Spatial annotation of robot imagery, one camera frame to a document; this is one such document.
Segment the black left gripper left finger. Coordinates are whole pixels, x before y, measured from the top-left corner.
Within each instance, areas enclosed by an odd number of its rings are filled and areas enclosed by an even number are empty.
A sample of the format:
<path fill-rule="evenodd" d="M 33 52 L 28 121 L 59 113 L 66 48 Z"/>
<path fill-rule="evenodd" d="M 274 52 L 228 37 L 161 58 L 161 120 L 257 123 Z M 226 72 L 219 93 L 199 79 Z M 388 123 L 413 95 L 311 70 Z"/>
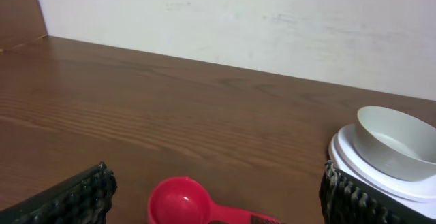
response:
<path fill-rule="evenodd" d="M 105 224 L 117 183 L 101 162 L 1 211 L 11 224 Z"/>

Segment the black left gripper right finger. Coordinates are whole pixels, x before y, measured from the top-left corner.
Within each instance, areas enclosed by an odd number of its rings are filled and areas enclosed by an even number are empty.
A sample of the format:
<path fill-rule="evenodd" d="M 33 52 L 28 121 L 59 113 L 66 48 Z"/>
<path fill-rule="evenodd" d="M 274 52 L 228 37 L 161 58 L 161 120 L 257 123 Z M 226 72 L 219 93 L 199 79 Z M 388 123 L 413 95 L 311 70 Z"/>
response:
<path fill-rule="evenodd" d="M 435 219 L 336 168 L 331 160 L 324 167 L 319 197 L 325 224 L 435 224 Z"/>

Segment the red plastic measuring scoop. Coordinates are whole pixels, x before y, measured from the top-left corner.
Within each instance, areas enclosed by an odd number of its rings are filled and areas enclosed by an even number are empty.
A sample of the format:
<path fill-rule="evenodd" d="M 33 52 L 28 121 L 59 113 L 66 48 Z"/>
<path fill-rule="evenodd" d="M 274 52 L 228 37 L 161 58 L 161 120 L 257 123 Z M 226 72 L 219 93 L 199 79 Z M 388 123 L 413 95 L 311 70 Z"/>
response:
<path fill-rule="evenodd" d="M 274 217 L 216 204 L 208 191 L 186 176 L 161 181 L 148 201 L 148 222 L 151 224 L 281 224 Z"/>

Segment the grey round bowl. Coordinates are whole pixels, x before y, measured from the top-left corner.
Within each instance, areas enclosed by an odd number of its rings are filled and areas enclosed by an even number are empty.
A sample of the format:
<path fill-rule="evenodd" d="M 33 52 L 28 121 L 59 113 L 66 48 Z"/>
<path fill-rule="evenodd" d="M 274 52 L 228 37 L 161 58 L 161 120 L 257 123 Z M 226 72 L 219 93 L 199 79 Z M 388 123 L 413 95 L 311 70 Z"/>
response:
<path fill-rule="evenodd" d="M 357 111 L 354 148 L 377 170 L 406 181 L 435 175 L 435 128 L 391 108 Z"/>

